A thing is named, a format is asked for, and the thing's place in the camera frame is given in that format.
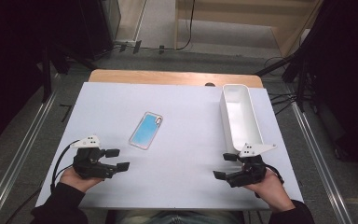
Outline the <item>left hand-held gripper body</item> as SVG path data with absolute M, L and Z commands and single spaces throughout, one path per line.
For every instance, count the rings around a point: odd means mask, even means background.
M 96 135 L 91 135 L 77 140 L 70 145 L 76 148 L 73 167 L 82 178 L 111 178 L 116 172 L 115 165 L 100 163 L 99 159 L 105 157 L 107 149 L 100 149 L 100 140 Z

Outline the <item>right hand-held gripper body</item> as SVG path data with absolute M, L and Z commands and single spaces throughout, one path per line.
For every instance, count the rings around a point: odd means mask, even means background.
M 246 185 L 260 183 L 267 172 L 261 154 L 276 148 L 276 145 L 245 144 L 237 154 L 242 163 L 240 171 L 227 175 L 227 182 L 232 187 L 243 187 Z

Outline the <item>white plastic bin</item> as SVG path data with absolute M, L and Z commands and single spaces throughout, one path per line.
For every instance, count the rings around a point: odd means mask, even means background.
M 239 84 L 225 85 L 220 99 L 220 111 L 227 152 L 243 157 L 260 155 L 263 140 L 249 88 Z

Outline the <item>person's left hand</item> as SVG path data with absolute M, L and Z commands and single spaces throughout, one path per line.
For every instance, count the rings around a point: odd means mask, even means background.
M 92 187 L 103 182 L 103 178 L 91 177 L 83 179 L 75 169 L 71 167 L 62 173 L 60 182 L 86 193 Z

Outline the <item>person's right hand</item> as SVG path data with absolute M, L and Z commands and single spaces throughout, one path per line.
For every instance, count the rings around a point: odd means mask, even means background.
M 260 183 L 246 185 L 245 188 L 256 193 L 268 204 L 273 213 L 296 208 L 282 186 L 280 179 L 270 170 L 267 170 L 265 178 Z

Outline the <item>white board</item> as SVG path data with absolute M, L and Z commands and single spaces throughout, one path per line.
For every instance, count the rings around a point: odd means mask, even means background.
M 63 168 L 76 151 L 70 143 L 95 134 L 103 148 L 120 153 L 107 163 L 128 162 L 90 189 L 84 208 L 253 210 L 266 204 L 248 189 L 232 188 L 213 171 L 233 173 L 225 161 L 218 87 L 86 82 L 76 100 L 52 166 Z M 129 143 L 145 112 L 163 117 L 149 149 Z

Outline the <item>wooden table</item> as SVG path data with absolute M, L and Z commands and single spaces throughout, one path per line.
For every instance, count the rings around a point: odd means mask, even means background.
M 196 72 L 166 72 L 143 70 L 104 70 L 91 72 L 89 82 L 115 82 L 133 84 L 166 84 L 205 86 L 212 83 L 216 87 L 226 84 L 243 84 L 249 88 L 262 88 L 262 80 L 254 75 L 211 74 Z

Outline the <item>black upright stand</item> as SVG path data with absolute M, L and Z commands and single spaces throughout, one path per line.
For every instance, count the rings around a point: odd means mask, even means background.
M 48 47 L 42 51 L 42 73 L 43 73 L 43 98 L 42 102 L 45 103 L 51 95 L 51 73 L 50 73 L 50 59 L 48 56 Z

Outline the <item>black stand leg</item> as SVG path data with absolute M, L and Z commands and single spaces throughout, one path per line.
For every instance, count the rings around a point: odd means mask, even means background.
M 287 57 L 284 57 L 284 58 L 280 59 L 279 61 L 277 61 L 276 63 L 273 63 L 273 64 L 255 72 L 255 75 L 258 77 L 262 77 L 262 76 L 290 63 L 295 57 L 296 57 L 296 55 L 294 53 Z

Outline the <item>black curtain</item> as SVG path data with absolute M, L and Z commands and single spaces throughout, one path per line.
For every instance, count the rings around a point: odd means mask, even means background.
M 0 0 L 0 135 L 28 99 L 46 85 L 38 65 L 69 70 L 54 28 L 69 0 Z
M 324 0 L 303 53 L 338 156 L 358 162 L 358 0 Z

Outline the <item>black cabinet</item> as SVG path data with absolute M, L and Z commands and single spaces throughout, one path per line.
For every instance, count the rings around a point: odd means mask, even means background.
M 121 21 L 118 0 L 78 0 L 81 53 L 96 59 L 113 49 Z

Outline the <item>metal floor rail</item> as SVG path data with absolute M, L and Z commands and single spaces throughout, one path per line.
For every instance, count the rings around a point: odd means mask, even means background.
M 318 174 L 324 185 L 324 189 L 332 209 L 336 215 L 338 224 L 353 224 L 349 210 L 344 202 L 334 177 L 324 159 L 323 153 L 310 127 L 307 116 L 300 110 L 297 103 L 292 103 L 297 123 L 304 135 L 310 155 L 314 161 Z
M 38 133 L 44 124 L 44 121 L 51 109 L 52 104 L 55 101 L 57 92 L 54 91 L 46 100 L 39 106 L 38 111 L 27 130 L 26 135 L 22 138 L 21 144 L 16 151 L 11 163 L 9 164 L 4 176 L 0 180 L 0 211 L 7 200 L 7 196 L 10 193 L 19 173 L 21 167 L 26 161 L 26 158 L 31 151 L 34 144 L 34 140 L 38 136 Z

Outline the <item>light wooden shelf frame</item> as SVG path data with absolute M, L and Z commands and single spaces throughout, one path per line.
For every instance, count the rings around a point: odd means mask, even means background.
M 310 29 L 324 0 L 174 0 L 174 46 L 179 20 L 215 21 L 268 26 L 283 57 L 296 50 Z

